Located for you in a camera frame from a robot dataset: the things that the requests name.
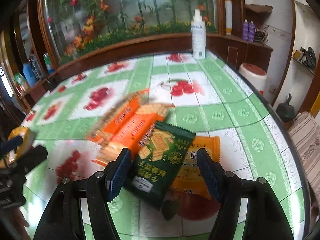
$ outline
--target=green biscuit package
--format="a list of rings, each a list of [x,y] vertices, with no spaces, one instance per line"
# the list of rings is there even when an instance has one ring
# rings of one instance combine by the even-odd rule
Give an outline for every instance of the green biscuit package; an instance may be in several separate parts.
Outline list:
[[[156,122],[128,171],[124,187],[159,210],[195,136],[188,130]]]

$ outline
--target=cushion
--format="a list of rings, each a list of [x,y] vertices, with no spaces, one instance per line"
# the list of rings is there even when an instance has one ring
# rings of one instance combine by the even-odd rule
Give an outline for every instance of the cushion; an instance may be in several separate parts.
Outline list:
[[[308,112],[298,115],[289,135],[299,152],[307,179],[320,203],[320,127]]]

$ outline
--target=purple bottle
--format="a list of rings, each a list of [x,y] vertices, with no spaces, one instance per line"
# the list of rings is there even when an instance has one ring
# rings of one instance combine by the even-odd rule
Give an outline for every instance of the purple bottle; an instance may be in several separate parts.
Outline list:
[[[247,41],[248,40],[248,34],[249,34],[249,23],[247,22],[247,20],[244,20],[243,29],[242,29],[242,39]]]
[[[256,33],[256,26],[253,22],[249,23],[249,34],[248,34],[248,41],[253,42],[254,34]]]

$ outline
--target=table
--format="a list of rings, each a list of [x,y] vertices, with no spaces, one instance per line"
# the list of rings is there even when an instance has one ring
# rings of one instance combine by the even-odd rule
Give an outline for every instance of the table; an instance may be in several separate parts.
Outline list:
[[[177,80],[197,82],[202,91],[175,95]],[[92,103],[90,95],[108,88],[100,104]],[[84,140],[84,134],[122,95],[150,88],[154,102],[172,103],[174,109],[166,122],[203,136],[220,136],[220,163],[226,171],[240,178],[265,177],[289,220],[295,239],[309,224],[309,198],[306,179],[298,154],[273,110],[253,91],[250,84],[211,52],[202,60],[191,54],[169,54],[139,57],[92,70],[63,81],[47,92],[33,107],[22,125],[37,131],[35,145],[48,150],[48,158],[27,176],[23,194],[27,203],[21,210],[33,236],[46,203],[59,178],[56,169],[78,150],[81,154],[74,179],[87,178],[103,169],[91,162],[99,146]],[[93,239],[86,200],[83,207],[84,229]],[[113,221],[121,240],[149,238],[207,239],[216,214],[201,221],[175,215],[164,220],[161,212],[122,189],[119,197],[109,203]],[[246,217],[247,199],[242,199],[235,239],[241,239]]]

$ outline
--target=white spray bottle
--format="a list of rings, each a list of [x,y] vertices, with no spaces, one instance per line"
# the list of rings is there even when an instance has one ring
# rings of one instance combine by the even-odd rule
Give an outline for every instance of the white spray bottle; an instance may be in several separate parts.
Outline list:
[[[192,55],[195,59],[204,58],[205,54],[205,22],[200,10],[195,9],[195,16],[191,22]]]

